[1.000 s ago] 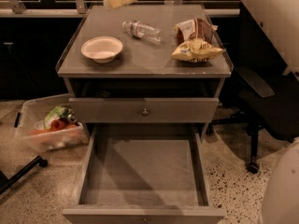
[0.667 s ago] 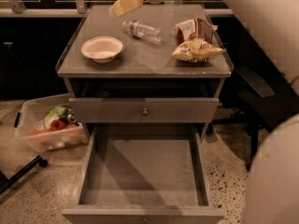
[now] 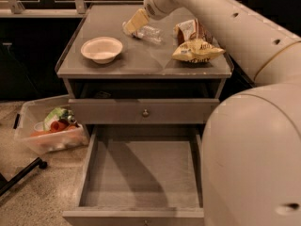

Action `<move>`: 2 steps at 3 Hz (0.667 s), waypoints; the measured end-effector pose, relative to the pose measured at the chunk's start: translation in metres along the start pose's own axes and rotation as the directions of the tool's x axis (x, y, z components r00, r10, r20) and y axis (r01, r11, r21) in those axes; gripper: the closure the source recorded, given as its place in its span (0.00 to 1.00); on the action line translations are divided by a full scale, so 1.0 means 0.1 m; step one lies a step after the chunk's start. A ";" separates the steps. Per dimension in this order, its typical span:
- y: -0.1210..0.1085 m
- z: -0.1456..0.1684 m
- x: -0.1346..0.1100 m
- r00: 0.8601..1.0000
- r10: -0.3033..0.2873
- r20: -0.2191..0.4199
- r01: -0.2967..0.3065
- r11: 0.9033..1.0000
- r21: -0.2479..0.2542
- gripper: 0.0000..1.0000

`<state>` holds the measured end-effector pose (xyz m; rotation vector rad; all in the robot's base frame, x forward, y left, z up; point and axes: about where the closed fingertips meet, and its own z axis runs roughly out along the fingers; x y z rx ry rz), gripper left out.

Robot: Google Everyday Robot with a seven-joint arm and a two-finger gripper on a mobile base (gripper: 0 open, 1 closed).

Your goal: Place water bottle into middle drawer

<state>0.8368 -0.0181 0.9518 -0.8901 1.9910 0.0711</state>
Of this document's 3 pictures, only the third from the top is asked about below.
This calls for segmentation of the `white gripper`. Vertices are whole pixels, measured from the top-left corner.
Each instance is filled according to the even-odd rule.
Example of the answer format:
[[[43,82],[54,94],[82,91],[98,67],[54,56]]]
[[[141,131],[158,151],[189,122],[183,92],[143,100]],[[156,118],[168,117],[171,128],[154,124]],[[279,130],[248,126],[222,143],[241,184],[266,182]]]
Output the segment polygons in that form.
[[[123,24],[123,31],[127,35],[131,35],[147,25],[150,20],[149,17],[154,20],[161,20],[180,7],[173,0],[144,0],[143,6],[144,8],[138,9],[133,17]]]

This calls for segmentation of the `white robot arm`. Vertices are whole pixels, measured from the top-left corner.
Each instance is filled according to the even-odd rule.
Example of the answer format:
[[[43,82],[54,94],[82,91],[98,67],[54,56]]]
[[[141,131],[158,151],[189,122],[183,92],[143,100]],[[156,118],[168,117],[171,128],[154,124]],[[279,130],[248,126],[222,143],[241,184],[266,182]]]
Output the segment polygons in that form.
[[[301,42],[235,0],[144,0],[152,19],[187,8],[254,82],[208,119],[205,226],[301,226]]]

